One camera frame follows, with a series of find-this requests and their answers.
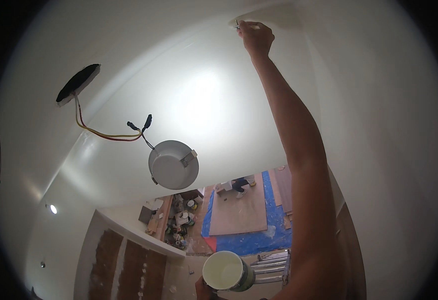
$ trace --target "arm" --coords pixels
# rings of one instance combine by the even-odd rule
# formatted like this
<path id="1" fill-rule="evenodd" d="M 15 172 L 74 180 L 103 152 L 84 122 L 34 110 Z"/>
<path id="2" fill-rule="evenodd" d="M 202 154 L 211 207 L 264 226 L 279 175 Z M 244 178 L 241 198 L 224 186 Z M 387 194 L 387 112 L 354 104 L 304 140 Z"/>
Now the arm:
<path id="1" fill-rule="evenodd" d="M 291 281 L 275 298 L 343 299 L 344 258 L 335 238 L 334 200 L 319 129 L 268 57 L 275 38 L 272 31 L 257 22 L 239 25 L 237 31 L 261 79 L 292 175 Z"/>

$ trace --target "white ceiling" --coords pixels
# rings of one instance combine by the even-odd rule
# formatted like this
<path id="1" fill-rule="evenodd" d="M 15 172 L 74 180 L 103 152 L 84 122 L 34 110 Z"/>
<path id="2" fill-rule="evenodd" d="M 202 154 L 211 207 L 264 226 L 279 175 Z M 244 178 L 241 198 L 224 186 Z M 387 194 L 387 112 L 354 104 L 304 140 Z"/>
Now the white ceiling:
<path id="1" fill-rule="evenodd" d="M 79 95 L 85 122 L 131 134 L 126 122 L 139 127 L 151 113 L 151 143 L 196 149 L 193 188 L 285 163 L 258 76 L 226 26 L 252 11 L 273 28 L 271 58 L 321 130 L 369 298 L 417 290 L 438 251 L 438 67 L 398 6 L 354 0 L 48 3 L 0 86 L 0 237 L 29 288 L 72 297 L 94 209 L 172 193 L 152 183 L 143 141 L 90 135 L 73 103 L 55 107 L 86 65 L 102 67 Z M 39 269 L 43 256 L 54 263 Z"/>

